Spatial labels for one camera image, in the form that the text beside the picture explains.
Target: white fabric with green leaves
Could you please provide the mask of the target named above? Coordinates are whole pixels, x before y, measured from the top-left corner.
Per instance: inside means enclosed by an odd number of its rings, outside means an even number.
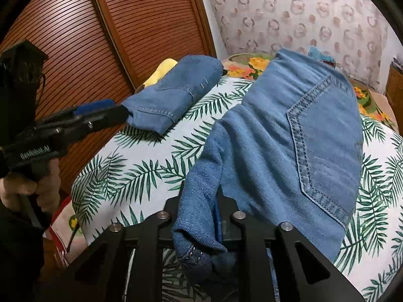
[[[128,126],[117,133],[73,184],[73,207],[88,244],[112,222],[130,226],[162,210],[178,194],[214,121],[240,103],[252,84],[223,77],[164,136]],[[361,119],[361,184],[335,265],[367,301],[376,301],[402,264],[403,142],[381,123]],[[164,251],[163,262],[163,301],[209,300],[188,284],[174,251]]]

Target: jeans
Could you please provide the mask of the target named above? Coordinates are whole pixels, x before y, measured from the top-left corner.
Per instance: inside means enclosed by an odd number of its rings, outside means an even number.
[[[239,210],[276,225],[292,223],[333,261],[357,198],[362,143],[346,78],[280,50],[242,103],[215,122],[186,177],[172,231],[190,281],[215,294],[219,289],[211,288],[235,271],[236,256],[214,230],[219,185]]]
[[[206,55],[187,55],[156,84],[122,102],[133,127],[164,134],[218,83],[223,66]]]

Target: screw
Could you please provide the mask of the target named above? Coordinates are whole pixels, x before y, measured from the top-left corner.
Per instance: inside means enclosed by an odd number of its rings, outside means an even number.
[[[235,219],[241,220],[241,219],[245,219],[246,217],[246,213],[243,211],[235,211],[233,214]]]
[[[169,213],[167,213],[166,211],[159,211],[157,213],[158,219],[167,219],[168,217],[169,217]]]
[[[113,223],[112,225],[109,225],[108,228],[111,232],[117,233],[122,230],[123,225],[121,223]]]
[[[282,230],[289,232],[291,230],[293,230],[294,226],[291,225],[289,222],[285,221],[283,223],[280,224],[280,227]]]

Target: person's arm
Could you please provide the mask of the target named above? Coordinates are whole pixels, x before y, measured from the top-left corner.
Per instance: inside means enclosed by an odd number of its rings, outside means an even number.
[[[38,183],[18,173],[0,179],[0,299],[32,301],[34,285],[44,265],[43,230],[31,225],[23,214],[19,195],[38,194],[44,212],[59,204],[58,160],[49,163],[50,174]]]

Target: human hand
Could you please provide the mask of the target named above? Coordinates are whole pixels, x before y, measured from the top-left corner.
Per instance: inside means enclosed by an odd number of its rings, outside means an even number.
[[[49,175],[39,182],[25,178],[20,173],[10,173],[0,179],[0,199],[3,205],[11,211],[21,211],[21,201],[18,195],[38,194],[36,202],[43,212],[56,211],[60,196],[59,160],[49,161]]]

